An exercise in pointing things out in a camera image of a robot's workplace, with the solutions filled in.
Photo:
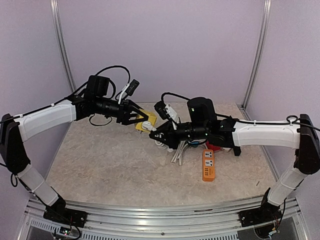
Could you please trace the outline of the yellow cube socket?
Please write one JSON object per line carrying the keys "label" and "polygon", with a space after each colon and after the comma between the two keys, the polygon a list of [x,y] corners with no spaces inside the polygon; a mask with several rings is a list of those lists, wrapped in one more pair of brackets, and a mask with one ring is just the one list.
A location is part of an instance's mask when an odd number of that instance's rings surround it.
{"label": "yellow cube socket", "polygon": [[138,131],[150,133],[149,126],[155,127],[156,121],[157,121],[157,116],[153,112],[146,111],[142,108],[140,109],[140,111],[142,113],[144,113],[145,115],[147,115],[148,119],[147,119],[147,121],[136,123],[135,129]]}

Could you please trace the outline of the blue plug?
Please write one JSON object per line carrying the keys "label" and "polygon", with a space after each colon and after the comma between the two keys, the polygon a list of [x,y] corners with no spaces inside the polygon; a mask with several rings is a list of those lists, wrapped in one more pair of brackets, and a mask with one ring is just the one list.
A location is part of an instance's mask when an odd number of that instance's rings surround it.
{"label": "blue plug", "polygon": [[197,147],[197,146],[203,145],[205,142],[206,141],[195,140],[195,141],[189,142],[188,144],[192,147]]}

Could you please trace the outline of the red cube socket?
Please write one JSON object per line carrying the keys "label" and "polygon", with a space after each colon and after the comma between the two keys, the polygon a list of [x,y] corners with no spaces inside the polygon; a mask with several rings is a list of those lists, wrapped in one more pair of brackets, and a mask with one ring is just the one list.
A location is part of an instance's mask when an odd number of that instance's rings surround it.
{"label": "red cube socket", "polygon": [[207,149],[212,150],[213,152],[221,151],[221,147],[210,144],[209,142],[205,143]]}

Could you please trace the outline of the orange power strip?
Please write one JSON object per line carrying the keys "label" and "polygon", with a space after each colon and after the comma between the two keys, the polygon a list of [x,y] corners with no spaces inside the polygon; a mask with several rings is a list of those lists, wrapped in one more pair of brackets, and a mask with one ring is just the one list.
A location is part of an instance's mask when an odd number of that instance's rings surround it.
{"label": "orange power strip", "polygon": [[211,149],[204,149],[202,153],[202,180],[213,182],[215,178],[214,152]]}

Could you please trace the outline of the black plug with cable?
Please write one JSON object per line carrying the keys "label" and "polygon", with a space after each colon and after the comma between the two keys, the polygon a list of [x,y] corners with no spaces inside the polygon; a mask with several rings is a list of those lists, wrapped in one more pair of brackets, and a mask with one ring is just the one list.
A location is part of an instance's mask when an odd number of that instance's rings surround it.
{"label": "black plug with cable", "polygon": [[236,157],[238,157],[238,156],[241,155],[242,150],[241,150],[241,148],[240,148],[239,146],[235,146],[235,147],[233,148],[233,153],[234,153],[234,155],[235,155]]}

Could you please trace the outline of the white plug adapter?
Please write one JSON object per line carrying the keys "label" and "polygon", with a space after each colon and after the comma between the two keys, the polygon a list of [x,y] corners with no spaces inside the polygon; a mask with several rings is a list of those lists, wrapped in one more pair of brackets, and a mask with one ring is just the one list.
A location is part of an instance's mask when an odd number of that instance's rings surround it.
{"label": "white plug adapter", "polygon": [[232,150],[232,148],[221,148],[221,150],[224,152],[230,152]]}

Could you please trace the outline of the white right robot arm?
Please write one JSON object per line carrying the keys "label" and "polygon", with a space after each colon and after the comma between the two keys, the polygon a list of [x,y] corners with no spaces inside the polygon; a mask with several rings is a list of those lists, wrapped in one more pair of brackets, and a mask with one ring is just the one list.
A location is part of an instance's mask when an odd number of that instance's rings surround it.
{"label": "white right robot arm", "polygon": [[248,121],[217,114],[212,100],[205,97],[187,99],[186,104],[190,121],[179,122],[176,112],[164,100],[157,102],[154,109],[165,123],[152,130],[149,137],[173,150],[182,141],[206,140],[214,146],[233,149],[236,156],[244,146],[295,150],[294,163],[266,191],[255,212],[260,222],[268,221],[308,175],[320,170],[319,129],[307,114],[290,115],[283,121]]}

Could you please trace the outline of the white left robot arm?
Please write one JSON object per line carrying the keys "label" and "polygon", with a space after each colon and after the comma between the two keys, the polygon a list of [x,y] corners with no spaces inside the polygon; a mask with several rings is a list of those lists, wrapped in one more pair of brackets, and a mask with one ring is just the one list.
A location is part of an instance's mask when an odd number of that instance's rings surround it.
{"label": "white left robot arm", "polygon": [[115,118],[117,123],[124,126],[147,121],[148,116],[127,98],[133,95],[140,83],[129,78],[119,94],[114,91],[111,97],[107,97],[108,87],[112,84],[110,78],[97,72],[63,99],[27,113],[14,116],[6,114],[0,121],[0,154],[4,160],[3,166],[50,208],[50,214],[61,223],[70,218],[66,202],[31,165],[24,143],[56,126],[96,114]]}

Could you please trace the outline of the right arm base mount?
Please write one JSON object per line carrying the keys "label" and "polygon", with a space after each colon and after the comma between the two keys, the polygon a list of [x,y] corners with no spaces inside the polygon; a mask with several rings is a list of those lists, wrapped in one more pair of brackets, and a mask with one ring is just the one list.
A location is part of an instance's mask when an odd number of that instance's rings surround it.
{"label": "right arm base mount", "polygon": [[262,209],[261,207],[243,210],[238,213],[241,226],[249,227],[253,225],[259,225],[280,219],[282,212],[279,208],[276,209]]}

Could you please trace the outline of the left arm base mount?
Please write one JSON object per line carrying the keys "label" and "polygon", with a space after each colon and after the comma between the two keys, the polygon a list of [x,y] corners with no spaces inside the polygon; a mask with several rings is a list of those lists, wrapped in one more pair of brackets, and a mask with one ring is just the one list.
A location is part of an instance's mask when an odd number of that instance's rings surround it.
{"label": "left arm base mount", "polygon": [[81,210],[66,208],[62,214],[46,209],[43,218],[56,223],[83,228],[87,221],[88,213]]}

